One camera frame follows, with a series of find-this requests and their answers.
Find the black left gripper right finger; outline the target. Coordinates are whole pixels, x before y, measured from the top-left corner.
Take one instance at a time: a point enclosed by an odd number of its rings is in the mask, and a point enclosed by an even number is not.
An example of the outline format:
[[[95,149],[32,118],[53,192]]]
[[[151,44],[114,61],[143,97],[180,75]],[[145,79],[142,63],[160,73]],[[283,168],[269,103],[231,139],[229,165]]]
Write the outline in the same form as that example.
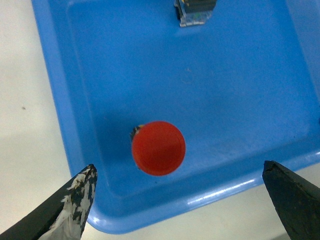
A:
[[[320,188],[276,161],[264,162],[262,179],[292,240],[320,238]]]

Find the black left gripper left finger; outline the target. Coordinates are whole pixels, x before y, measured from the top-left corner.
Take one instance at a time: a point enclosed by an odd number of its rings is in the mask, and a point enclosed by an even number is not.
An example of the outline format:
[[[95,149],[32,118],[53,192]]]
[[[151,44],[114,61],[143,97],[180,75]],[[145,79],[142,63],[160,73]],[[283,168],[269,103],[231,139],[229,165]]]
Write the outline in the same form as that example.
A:
[[[2,240],[80,240],[93,205],[98,172],[89,164],[36,209],[0,234]]]

